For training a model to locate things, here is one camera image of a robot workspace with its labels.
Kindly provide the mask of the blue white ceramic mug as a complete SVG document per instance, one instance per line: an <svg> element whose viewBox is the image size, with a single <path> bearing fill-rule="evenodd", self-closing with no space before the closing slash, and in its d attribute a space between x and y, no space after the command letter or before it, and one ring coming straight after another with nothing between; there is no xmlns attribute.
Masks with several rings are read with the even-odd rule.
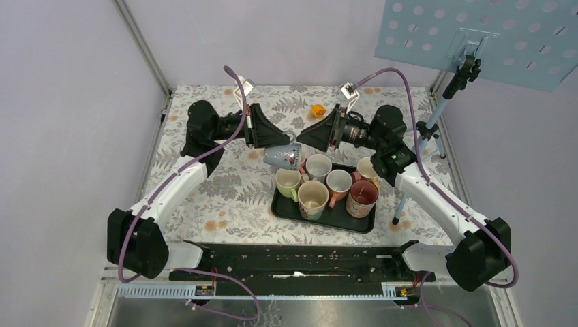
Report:
<svg viewBox="0 0 578 327"><path fill-rule="evenodd" d="M305 162L305 171L311 181L325 183L332 169L333 164L326 155L314 154Z"/></svg>

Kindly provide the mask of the grey ceramic mug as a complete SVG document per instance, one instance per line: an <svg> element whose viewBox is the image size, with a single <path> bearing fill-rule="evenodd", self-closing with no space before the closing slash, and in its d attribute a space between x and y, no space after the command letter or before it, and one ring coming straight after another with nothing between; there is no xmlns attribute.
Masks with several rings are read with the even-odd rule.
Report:
<svg viewBox="0 0 578 327"><path fill-rule="evenodd" d="M299 170L305 161L305 151L302 144L296 141L296 134L293 131L284 131L290 142L285 145L265 148L263 162L267 165L286 170Z"/></svg>

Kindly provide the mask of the salmon pink ceramic mug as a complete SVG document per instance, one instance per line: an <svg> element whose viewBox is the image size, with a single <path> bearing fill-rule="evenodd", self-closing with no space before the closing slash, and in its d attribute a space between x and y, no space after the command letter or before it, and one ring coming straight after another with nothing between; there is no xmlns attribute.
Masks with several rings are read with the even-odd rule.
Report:
<svg viewBox="0 0 578 327"><path fill-rule="evenodd" d="M299 172L300 172L300 174L307 174L307 170L306 170L306 167L305 167L306 161L307 161L307 159L303 159L303 160L301 161L300 165L299 165Z"/></svg>

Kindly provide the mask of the brown ceramic mug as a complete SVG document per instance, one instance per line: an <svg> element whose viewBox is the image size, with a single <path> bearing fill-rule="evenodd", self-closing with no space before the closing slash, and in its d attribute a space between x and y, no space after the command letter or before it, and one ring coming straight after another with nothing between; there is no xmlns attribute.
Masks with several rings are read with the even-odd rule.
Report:
<svg viewBox="0 0 578 327"><path fill-rule="evenodd" d="M334 208L338 201L343 200L353 184L352 174L345 170L332 170L326 177L329 191L329 207Z"/></svg>

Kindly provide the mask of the green ceramic mug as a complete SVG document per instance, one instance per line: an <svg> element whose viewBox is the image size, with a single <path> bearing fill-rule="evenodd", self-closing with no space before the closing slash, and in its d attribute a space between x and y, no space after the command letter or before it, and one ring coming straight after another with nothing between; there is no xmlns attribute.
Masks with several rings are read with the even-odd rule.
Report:
<svg viewBox="0 0 578 327"><path fill-rule="evenodd" d="M294 202L298 202L298 190L301 185L301 173L298 170L280 168L275 174L277 190Z"/></svg>

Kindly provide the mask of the yellow ceramic mug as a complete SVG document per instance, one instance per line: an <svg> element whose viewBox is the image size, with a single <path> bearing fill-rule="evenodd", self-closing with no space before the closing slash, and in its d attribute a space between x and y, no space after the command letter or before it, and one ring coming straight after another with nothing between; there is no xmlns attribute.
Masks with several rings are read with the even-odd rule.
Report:
<svg viewBox="0 0 578 327"><path fill-rule="evenodd" d="M365 180L372 182L376 186L377 190L380 190L380 185L378 182L379 176L374 170L370 157L364 157L359 160L353 175L355 181Z"/></svg>

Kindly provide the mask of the beige teal ceramic mug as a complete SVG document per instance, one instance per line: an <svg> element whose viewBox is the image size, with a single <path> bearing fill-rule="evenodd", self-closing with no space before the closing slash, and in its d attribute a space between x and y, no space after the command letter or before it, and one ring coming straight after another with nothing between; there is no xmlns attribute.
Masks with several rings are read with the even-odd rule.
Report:
<svg viewBox="0 0 578 327"><path fill-rule="evenodd" d="M308 221L321 218L329 201L329 191L320 181L306 181L298 189L298 203L301 217Z"/></svg>

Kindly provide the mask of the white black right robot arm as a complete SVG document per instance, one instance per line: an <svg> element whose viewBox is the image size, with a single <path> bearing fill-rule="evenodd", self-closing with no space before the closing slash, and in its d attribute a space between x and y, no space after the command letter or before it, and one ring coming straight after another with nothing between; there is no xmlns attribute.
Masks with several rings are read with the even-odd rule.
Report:
<svg viewBox="0 0 578 327"><path fill-rule="evenodd" d="M384 105L371 122L355 119L336 107L325 119L304 129L297 141L319 151L342 142L374 150L370 157L379 178L408 195L445 231L450 246L410 241L391 262L391 272L407 281L417 272L450 276L473 292L507 268L516 273L511 255L511 229L501 218L490 220L439 184L403 141L407 130L397 107Z"/></svg>

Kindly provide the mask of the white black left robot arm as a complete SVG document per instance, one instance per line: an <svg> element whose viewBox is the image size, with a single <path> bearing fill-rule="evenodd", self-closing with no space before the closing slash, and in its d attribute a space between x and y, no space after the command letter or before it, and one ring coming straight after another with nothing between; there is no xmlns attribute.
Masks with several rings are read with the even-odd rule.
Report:
<svg viewBox="0 0 578 327"><path fill-rule="evenodd" d="M130 209L115 209L108 217L106 258L120 273L128 269L136 276L154 279L163 270L184 268L196 280L208 277L212 263L203 256L200 245L166 239L168 220L215 171L227 141L242 138L250 147L268 148L295 139L294 133L270 122L258 103L220 116L208 101L199 100L187 115L185 145L171 171Z"/></svg>

